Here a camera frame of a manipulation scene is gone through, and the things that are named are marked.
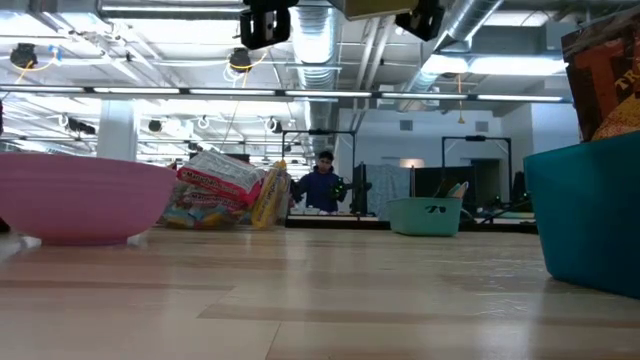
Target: hair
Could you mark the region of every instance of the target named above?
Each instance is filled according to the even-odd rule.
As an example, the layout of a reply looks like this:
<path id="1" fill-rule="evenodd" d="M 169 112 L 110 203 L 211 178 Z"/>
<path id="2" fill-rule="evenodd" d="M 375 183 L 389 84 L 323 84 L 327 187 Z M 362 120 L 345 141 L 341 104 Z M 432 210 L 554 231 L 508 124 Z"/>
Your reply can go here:
<path id="1" fill-rule="evenodd" d="M 327 159 L 329 161 L 333 161 L 333 154 L 331 153 L 331 151 L 326 150 L 318 155 L 318 159 Z"/>

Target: metal frame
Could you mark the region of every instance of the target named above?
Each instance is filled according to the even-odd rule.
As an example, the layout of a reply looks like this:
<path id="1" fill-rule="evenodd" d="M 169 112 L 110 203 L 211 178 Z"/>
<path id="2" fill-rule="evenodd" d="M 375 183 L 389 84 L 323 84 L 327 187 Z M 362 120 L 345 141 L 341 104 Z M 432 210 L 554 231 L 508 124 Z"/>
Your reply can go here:
<path id="1" fill-rule="evenodd" d="M 513 164 L 511 159 L 511 138 L 506 137 L 486 137 L 486 136 L 443 136 L 441 140 L 442 147 L 442 180 L 444 180 L 447 168 L 447 154 L 445 145 L 447 140 L 464 140 L 466 142 L 485 142 L 487 140 L 504 141 L 507 143 L 507 161 L 509 164 L 509 201 L 511 201 L 511 192 L 513 191 Z"/>
<path id="2" fill-rule="evenodd" d="M 307 135 L 318 135 L 318 136 L 326 136 L 326 135 L 351 135 L 351 139 L 353 140 L 351 146 L 351 180 L 353 181 L 353 169 L 356 165 L 356 132 L 355 131 L 329 131 L 329 130 L 283 130 L 282 131 L 282 159 L 284 159 L 285 152 L 284 148 L 286 146 L 286 137 L 287 134 L 307 134 Z M 355 190 L 351 190 L 351 203 L 353 204 L 356 201 L 356 192 Z"/>

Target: cardboard box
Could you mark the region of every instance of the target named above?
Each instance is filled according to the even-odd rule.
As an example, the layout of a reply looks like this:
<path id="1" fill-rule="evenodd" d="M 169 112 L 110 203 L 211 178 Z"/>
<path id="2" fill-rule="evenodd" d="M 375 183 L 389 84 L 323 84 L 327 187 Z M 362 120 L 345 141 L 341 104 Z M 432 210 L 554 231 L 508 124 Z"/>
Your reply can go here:
<path id="1" fill-rule="evenodd" d="M 562 38 L 583 141 L 640 130 L 640 6 Z"/>

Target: dark jacket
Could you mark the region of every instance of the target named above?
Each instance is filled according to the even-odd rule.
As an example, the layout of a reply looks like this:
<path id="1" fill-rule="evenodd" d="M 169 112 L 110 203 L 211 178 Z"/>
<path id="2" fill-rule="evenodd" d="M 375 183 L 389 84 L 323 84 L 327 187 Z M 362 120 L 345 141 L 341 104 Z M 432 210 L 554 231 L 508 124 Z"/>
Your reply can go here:
<path id="1" fill-rule="evenodd" d="M 326 174 L 318 172 L 318 167 L 313 172 L 300 179 L 300 194 L 307 194 L 307 207 L 313 206 L 326 212 L 338 211 L 338 201 L 331 196 L 331 188 L 338 184 L 340 177 L 333 173 L 333 167 Z"/>

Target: yellow bag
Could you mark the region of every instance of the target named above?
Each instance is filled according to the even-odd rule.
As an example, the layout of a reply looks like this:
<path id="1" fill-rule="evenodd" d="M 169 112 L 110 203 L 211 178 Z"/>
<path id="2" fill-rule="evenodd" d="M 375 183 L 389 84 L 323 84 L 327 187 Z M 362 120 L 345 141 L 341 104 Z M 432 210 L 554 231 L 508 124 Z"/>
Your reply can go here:
<path id="1" fill-rule="evenodd" d="M 289 191 L 286 170 L 287 163 L 281 160 L 267 173 L 260 196 L 251 211 L 251 223 L 255 228 L 264 229 L 275 223 L 282 196 Z"/>

